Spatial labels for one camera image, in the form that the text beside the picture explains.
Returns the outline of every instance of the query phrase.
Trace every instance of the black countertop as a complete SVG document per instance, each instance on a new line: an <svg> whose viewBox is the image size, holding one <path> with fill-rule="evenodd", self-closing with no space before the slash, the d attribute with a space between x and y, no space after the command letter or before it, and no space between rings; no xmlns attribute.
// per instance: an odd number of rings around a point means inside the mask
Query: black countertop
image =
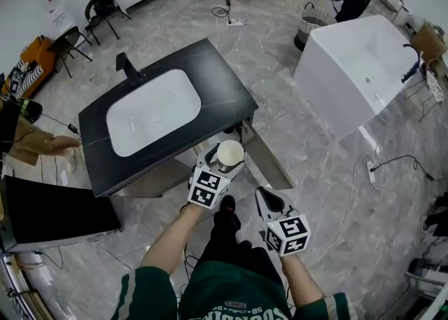
<svg viewBox="0 0 448 320"><path fill-rule="evenodd" d="M255 100L208 39L143 69L146 80L137 87L172 69L184 70L187 74L201 99L199 114L193 121L129 157L120 157L113 150L106 114L115 102L134 91L135 86L125 80L79 113L85 164L96 197L120 190L170 158L250 117L258 109Z"/></svg>

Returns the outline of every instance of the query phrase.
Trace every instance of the green sleeve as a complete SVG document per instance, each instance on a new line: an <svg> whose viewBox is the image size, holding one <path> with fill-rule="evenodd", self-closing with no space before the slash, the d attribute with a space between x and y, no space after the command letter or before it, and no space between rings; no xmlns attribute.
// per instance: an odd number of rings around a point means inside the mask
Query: green sleeve
<svg viewBox="0 0 448 320"><path fill-rule="evenodd" d="M296 309L293 320L357 320L358 317L344 293Z"/></svg>
<svg viewBox="0 0 448 320"><path fill-rule="evenodd" d="M177 299L169 275L157 267L140 267L121 280L112 320L176 320Z"/></svg>

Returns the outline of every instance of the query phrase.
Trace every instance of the white bathtub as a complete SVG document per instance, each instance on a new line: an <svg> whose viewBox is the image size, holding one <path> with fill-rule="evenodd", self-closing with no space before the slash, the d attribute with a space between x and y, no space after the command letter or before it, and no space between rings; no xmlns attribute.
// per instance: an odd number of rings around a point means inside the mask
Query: white bathtub
<svg viewBox="0 0 448 320"><path fill-rule="evenodd" d="M417 55L380 15L311 32L294 81L318 116L342 139L381 112L401 91Z"/></svg>

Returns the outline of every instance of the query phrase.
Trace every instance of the power strip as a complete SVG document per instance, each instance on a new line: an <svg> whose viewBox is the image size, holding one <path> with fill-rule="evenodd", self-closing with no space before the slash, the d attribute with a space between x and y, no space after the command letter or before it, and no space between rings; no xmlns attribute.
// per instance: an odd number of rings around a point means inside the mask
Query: power strip
<svg viewBox="0 0 448 320"><path fill-rule="evenodd" d="M233 20L232 22L227 21L225 24L227 26L244 26L245 25L241 20Z"/></svg>
<svg viewBox="0 0 448 320"><path fill-rule="evenodd" d="M367 174L369 175L370 183L375 184L375 173L370 171L370 169L372 169L375 165L371 161L368 161L366 163L366 165L367 165Z"/></svg>

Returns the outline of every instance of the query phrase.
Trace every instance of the black chair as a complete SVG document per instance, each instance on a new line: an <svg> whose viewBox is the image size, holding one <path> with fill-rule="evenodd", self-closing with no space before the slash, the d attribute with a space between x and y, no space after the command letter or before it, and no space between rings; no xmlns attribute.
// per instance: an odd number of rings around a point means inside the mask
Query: black chair
<svg viewBox="0 0 448 320"><path fill-rule="evenodd" d="M62 62L64 63L64 66L69 73L69 76L71 78L71 74L69 71L69 68L67 67L67 64L65 63L65 59L67 56L70 56L72 59L74 59L73 55L70 53L72 50L78 51L82 56L84 56L86 59L92 61L90 57L88 57L85 53L80 51L75 45L78 42L79 36L82 36L89 44L92 46L92 43L87 40L87 38L79 32L79 28L77 26L74 26L70 28L68 31L64 32L63 35L58 37L56 40L52 42L50 46L48 46L47 51L50 53L53 53L56 55L56 57L60 57L62 59Z"/></svg>
<svg viewBox="0 0 448 320"><path fill-rule="evenodd" d="M90 11L92 10L92 8L94 9L96 15L90 16ZM131 20L131 18L124 12L122 12L118 6L115 6L115 0L90 0L85 7L84 15L89 22L89 25L85 28L85 30L92 33L98 45L99 41L93 33L93 29L103 21L107 22L107 25L109 25L117 40L120 40L120 37L118 37L116 31L113 29L111 23L109 22L109 18L117 12L123 14L126 18Z"/></svg>

